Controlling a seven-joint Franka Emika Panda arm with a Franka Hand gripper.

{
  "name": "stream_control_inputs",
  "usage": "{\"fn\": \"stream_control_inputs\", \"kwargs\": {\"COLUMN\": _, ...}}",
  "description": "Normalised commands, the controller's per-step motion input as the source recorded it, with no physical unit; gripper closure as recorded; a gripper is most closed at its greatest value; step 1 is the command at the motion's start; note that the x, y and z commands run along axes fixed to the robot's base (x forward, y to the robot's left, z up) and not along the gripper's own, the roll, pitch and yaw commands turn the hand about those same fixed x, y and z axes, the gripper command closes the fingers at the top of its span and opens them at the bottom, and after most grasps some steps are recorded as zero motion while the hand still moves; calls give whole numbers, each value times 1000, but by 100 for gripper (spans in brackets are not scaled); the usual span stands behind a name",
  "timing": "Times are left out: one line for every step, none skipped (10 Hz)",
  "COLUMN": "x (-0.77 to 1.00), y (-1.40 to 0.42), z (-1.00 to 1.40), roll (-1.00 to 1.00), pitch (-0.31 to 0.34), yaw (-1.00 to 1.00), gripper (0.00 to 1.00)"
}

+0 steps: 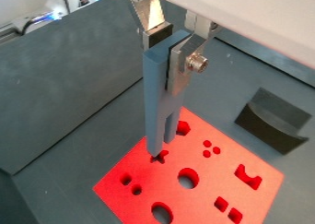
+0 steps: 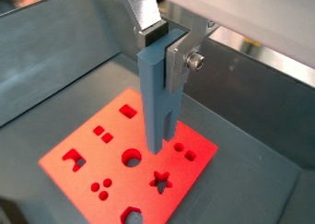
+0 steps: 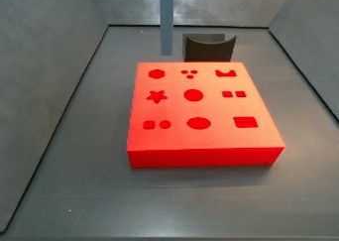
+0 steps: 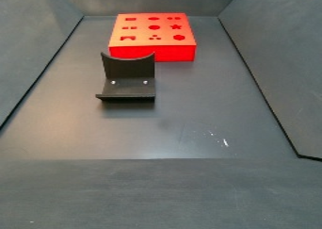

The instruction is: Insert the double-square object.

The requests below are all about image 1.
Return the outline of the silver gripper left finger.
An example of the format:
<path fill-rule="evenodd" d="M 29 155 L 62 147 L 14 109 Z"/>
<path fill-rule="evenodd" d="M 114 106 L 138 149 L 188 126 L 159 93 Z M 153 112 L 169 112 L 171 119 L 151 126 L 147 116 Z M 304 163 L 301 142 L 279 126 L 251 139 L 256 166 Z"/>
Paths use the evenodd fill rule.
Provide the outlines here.
<path fill-rule="evenodd" d="M 172 34 L 173 25 L 165 21 L 160 0 L 138 0 L 133 2 L 133 10 L 143 48 L 149 49 Z"/>

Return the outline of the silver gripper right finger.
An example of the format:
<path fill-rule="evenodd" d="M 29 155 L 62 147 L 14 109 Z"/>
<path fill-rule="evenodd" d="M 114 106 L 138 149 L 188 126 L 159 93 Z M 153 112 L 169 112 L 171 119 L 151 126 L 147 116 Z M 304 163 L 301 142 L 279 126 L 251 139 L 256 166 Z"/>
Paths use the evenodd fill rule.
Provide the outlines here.
<path fill-rule="evenodd" d="M 203 55 L 207 42 L 221 30 L 221 26 L 192 11 L 185 13 L 184 27 L 192 33 L 171 48 L 167 91 L 177 96 L 185 89 L 193 72 L 201 73 L 208 66 Z"/>

